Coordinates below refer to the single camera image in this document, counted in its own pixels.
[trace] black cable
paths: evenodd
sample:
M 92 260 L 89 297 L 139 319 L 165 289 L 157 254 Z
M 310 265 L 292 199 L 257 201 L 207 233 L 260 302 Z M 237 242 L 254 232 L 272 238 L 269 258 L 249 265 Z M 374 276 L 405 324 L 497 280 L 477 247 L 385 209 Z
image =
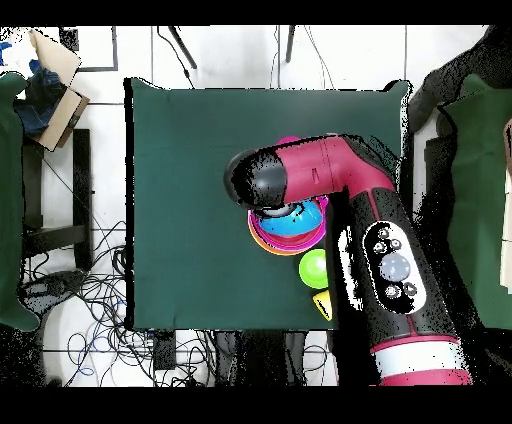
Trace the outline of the black cable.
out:
M 318 347 L 322 350 L 323 354 L 324 354 L 324 361 L 322 362 L 322 364 L 316 368 L 310 368 L 310 369 L 307 369 L 307 370 L 304 370 L 304 373 L 306 372 L 310 372 L 310 371 L 316 371 L 316 370 L 319 370 L 320 368 L 322 368 L 323 366 L 325 366 L 325 364 L 327 363 L 327 350 L 325 350 L 325 348 L 323 348 L 322 346 L 318 346 L 318 345 L 310 345 L 308 346 L 307 348 L 304 349 L 304 353 L 306 353 L 308 351 L 308 349 L 311 349 L 312 347 Z
M 306 27 L 306 25 L 304 25 L 304 30 L 306 31 L 306 34 L 309 37 L 309 41 L 311 41 L 311 44 L 313 45 L 313 48 L 315 49 L 316 54 L 318 55 L 318 58 L 320 59 L 320 65 L 322 66 L 322 74 L 324 73 L 324 66 L 325 66 L 325 70 L 327 71 L 327 75 L 329 76 L 329 81 L 331 82 L 332 89 L 334 90 L 334 84 L 332 82 L 331 73 L 329 72 L 329 68 L 325 64 L 325 61 L 324 61 L 322 55 L 320 54 L 320 52 L 318 51 L 318 48 L 316 47 L 315 41 L 313 39 L 313 32 L 311 31 L 311 26 L 308 25 Z
M 71 194 L 82 204 L 82 207 L 91 214 L 92 216 L 92 219 L 94 220 L 94 222 L 96 222 L 96 225 L 98 226 L 99 230 L 102 232 L 103 236 L 105 237 L 105 232 L 103 231 L 103 229 L 101 228 L 101 225 L 100 223 L 98 222 L 98 220 L 95 218 L 95 216 L 92 214 L 91 210 L 87 207 L 87 205 L 82 202 L 82 199 L 80 199 L 76 194 L 75 192 L 66 184 L 66 182 L 61 178 L 61 176 L 57 173 L 57 171 L 55 171 L 55 169 L 53 169 L 53 167 L 48 163 L 48 161 L 45 159 L 44 157 L 44 154 L 41 154 L 39 153 L 37 150 L 36 150 L 36 153 L 41 157 L 41 159 L 44 161 L 44 163 L 46 163 L 46 165 L 48 166 L 48 168 L 51 169 L 51 171 L 55 174 L 55 176 L 60 180 L 60 182 L 62 184 L 64 184 L 64 186 L 71 192 Z M 108 240 L 105 240 L 105 242 L 107 243 L 107 246 L 109 247 L 110 249 L 110 245 L 108 244 Z
M 180 64 L 181 64 L 181 67 L 183 68 L 183 73 L 185 74 L 185 78 L 187 78 L 187 79 L 188 79 L 188 82 L 190 83 L 190 85 L 192 86 L 192 88 L 195 88 L 195 87 L 194 87 L 194 84 L 192 84 L 192 81 L 190 80 L 190 72 L 188 71 L 188 69 L 187 69 L 187 68 L 185 68 L 185 65 L 184 65 L 184 64 L 183 64 L 183 62 L 181 61 L 180 56 L 178 55 L 178 52 L 176 51 L 176 49 L 174 48 L 174 46 L 172 45 L 172 43 L 171 43 L 167 38 L 165 38 L 164 36 L 162 36 L 162 35 L 160 34 L 160 27 L 159 27 L 159 26 L 157 26 L 157 27 L 156 27 L 156 33 L 157 33 L 157 35 L 158 35 L 162 40 L 165 40 L 165 41 L 167 42 L 167 44 L 169 44 L 169 45 L 172 47 L 172 49 L 174 50 L 174 54 L 176 55 L 176 58 L 179 60 L 179 62 L 180 62 Z
M 32 276 L 34 277 L 34 280 L 37 280 L 37 270 L 50 260 L 50 255 L 48 254 L 48 252 L 44 252 L 44 255 L 46 256 L 45 260 L 41 262 L 39 265 L 37 265 L 32 271 Z
M 274 31 L 274 38 L 275 38 L 276 44 L 277 44 L 278 40 L 277 40 L 276 34 L 277 34 L 277 25 L 276 25 L 276 30 Z M 272 69 L 270 70 L 270 88 L 272 88 L 272 76 L 274 75 L 274 64 L 276 62 L 276 57 L 277 57 L 277 52 L 274 55 L 274 59 L 272 59 Z

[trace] floor tile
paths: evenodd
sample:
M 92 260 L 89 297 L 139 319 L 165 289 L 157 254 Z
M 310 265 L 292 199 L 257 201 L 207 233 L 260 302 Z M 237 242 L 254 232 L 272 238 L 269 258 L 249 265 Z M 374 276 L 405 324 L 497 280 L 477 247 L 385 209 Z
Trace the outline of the floor tile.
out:
M 505 195 L 505 213 L 503 214 L 503 239 L 512 242 L 512 194 Z
M 500 284 L 512 290 L 512 242 L 501 243 L 501 273 Z
M 123 106 L 88 106 L 77 123 L 88 128 L 94 191 L 94 228 L 126 220 L 126 126 Z
M 304 348 L 308 352 L 323 352 L 321 348 L 327 346 L 327 333 L 325 331 L 309 331 L 306 336 Z
M 305 353 L 303 358 L 303 365 L 308 386 L 337 385 L 337 371 L 334 366 L 332 353 L 328 353 L 327 358 L 322 353 Z
M 482 38 L 487 25 L 407 25 L 407 79 L 416 91 L 429 72 Z
M 191 79 L 197 88 L 268 88 L 277 52 L 275 26 L 183 27 L 180 36 L 197 63 Z M 162 88 L 189 88 L 172 48 L 154 32 L 154 84 Z M 403 78 L 405 27 L 312 26 L 313 40 L 326 63 L 335 88 L 383 89 Z M 165 27 L 185 67 L 190 65 Z M 281 88 L 322 88 L 320 59 L 303 26 L 295 32 L 292 60 L 286 63 L 288 26 L 281 26 Z M 349 40 L 357 39 L 358 43 Z M 361 69 L 379 72 L 364 73 Z M 277 59 L 273 87 L 277 87 Z M 330 88 L 327 74 L 326 88 Z
M 73 138 L 53 152 L 45 149 L 44 159 L 41 181 L 43 225 L 46 228 L 73 225 Z
M 93 228 L 113 228 L 117 222 L 126 219 L 124 108 L 88 106 L 77 128 L 90 130 Z M 73 137 L 63 148 L 45 151 L 44 157 L 47 162 L 43 162 L 42 171 L 44 226 L 72 225 Z
M 310 28 L 334 88 L 382 90 L 389 82 L 403 79 L 404 25 L 312 25 Z M 284 33 L 282 51 L 285 51 L 287 27 L 282 26 L 281 31 Z M 321 89 L 321 69 L 304 26 L 298 26 L 292 60 L 289 64 L 283 60 L 282 88 Z M 325 87 L 331 88 L 327 72 L 325 78 Z
M 73 353 L 75 363 L 83 361 L 80 370 L 69 358 L 66 352 L 44 352 L 47 375 L 60 377 L 66 384 L 73 376 L 70 387 L 152 387 L 150 379 L 134 358 L 117 359 L 115 353 L 89 353 L 85 359 L 83 356 Z M 150 360 L 141 361 L 144 370 L 151 376 L 152 367 Z
M 101 316 L 100 308 L 95 307 L 94 311 Z M 69 342 L 72 349 L 82 349 L 82 339 L 72 336 L 75 333 L 85 334 L 94 324 L 95 321 L 85 303 L 77 297 L 72 297 L 51 310 L 44 330 L 43 347 L 46 350 L 67 350 Z
M 126 231 L 109 231 L 108 229 L 93 231 L 94 245 L 94 274 L 112 274 L 117 272 L 113 268 L 112 261 L 116 247 L 126 245 Z
M 439 111 L 435 109 L 427 123 L 414 134 L 414 169 L 413 169 L 413 210 L 418 211 L 427 189 L 425 166 L 425 146 L 427 141 L 437 137 L 436 121 Z
M 78 72 L 71 83 L 92 103 L 123 103 L 125 77 L 151 81 L 151 27 L 118 26 L 116 33 L 118 71 Z
M 512 193 L 512 177 L 508 171 L 505 176 L 505 193 Z

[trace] black chair leg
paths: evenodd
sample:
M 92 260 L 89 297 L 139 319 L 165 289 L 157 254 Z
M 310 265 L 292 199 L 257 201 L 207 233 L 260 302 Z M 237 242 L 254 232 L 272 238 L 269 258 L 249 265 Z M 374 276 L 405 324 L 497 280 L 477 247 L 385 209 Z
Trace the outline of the black chair leg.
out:
M 183 43 L 183 40 L 181 39 L 181 37 L 178 34 L 178 31 L 176 31 L 176 27 L 169 26 L 167 28 L 169 28 L 169 31 L 171 31 L 171 34 L 174 37 L 174 40 L 176 41 L 176 43 L 178 43 L 178 46 L 180 46 L 181 51 L 183 52 L 183 54 L 187 58 L 188 63 L 190 63 L 190 66 L 192 67 L 192 69 L 197 69 L 196 62 L 194 62 L 194 59 L 192 58 L 192 55 L 190 54 L 190 52 L 185 47 L 185 44 Z
M 293 37 L 295 36 L 295 27 L 297 25 L 290 25 L 288 28 L 288 44 L 286 46 L 286 63 L 292 60 Z
M 88 129 L 73 130 L 73 225 L 85 227 L 85 238 L 74 245 L 75 265 L 90 271 L 93 264 L 91 143 Z

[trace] blue bowl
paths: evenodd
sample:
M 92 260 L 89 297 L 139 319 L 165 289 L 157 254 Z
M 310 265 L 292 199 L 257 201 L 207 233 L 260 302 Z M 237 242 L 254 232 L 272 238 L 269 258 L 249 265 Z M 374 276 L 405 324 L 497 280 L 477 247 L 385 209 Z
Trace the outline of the blue bowl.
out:
M 299 203 L 295 210 L 280 218 L 260 218 L 260 228 L 275 236 L 298 236 L 309 233 L 322 224 L 322 211 L 312 200 Z

